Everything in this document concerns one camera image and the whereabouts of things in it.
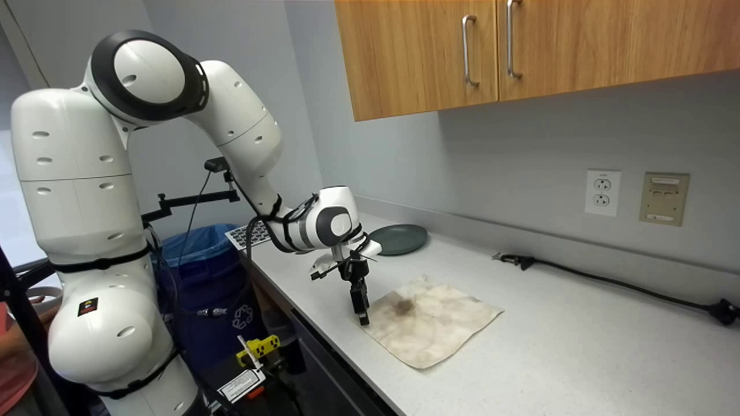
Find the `cloth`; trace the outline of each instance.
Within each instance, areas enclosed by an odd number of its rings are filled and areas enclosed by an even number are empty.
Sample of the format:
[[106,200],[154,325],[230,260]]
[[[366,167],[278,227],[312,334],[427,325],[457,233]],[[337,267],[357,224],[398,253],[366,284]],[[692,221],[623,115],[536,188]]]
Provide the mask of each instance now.
[[[9,331],[9,325],[11,320],[8,314],[8,306],[0,304],[0,337]],[[36,361],[30,352],[0,364],[0,414],[9,414],[9,410],[23,399],[36,380],[36,373]]]
[[452,359],[502,314],[449,284],[412,284],[369,306],[368,334],[409,367],[427,369]]

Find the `blue bin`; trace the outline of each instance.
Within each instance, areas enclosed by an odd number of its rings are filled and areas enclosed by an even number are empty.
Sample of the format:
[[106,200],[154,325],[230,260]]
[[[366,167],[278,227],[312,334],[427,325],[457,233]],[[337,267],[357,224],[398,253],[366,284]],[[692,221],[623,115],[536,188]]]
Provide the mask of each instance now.
[[225,235],[233,224],[213,224],[162,242],[159,290],[174,301],[174,337],[193,369],[213,369],[246,339],[263,337],[248,270]]

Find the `cabinet handle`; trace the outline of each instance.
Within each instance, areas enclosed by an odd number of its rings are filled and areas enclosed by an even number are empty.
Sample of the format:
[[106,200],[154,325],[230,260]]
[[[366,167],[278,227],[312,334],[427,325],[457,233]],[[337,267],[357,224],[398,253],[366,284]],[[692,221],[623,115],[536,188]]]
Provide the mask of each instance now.
[[513,70],[513,11],[517,5],[521,0],[506,0],[506,77],[511,78],[522,78],[522,74]]
[[478,84],[470,78],[470,42],[467,42],[470,23],[476,23],[476,16],[464,13],[463,16],[463,84],[471,85],[471,89],[478,89]]

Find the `white countertop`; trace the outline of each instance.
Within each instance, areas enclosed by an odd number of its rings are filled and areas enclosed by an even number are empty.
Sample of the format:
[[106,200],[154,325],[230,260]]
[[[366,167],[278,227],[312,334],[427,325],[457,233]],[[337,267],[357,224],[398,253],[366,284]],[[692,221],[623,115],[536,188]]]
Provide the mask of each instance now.
[[260,245],[255,263],[405,414],[740,414],[737,325],[548,269],[522,272],[483,250],[431,235],[417,254],[369,263],[369,304],[427,278],[504,314],[454,359],[419,373],[364,334],[337,272],[310,280],[319,254],[286,257]]

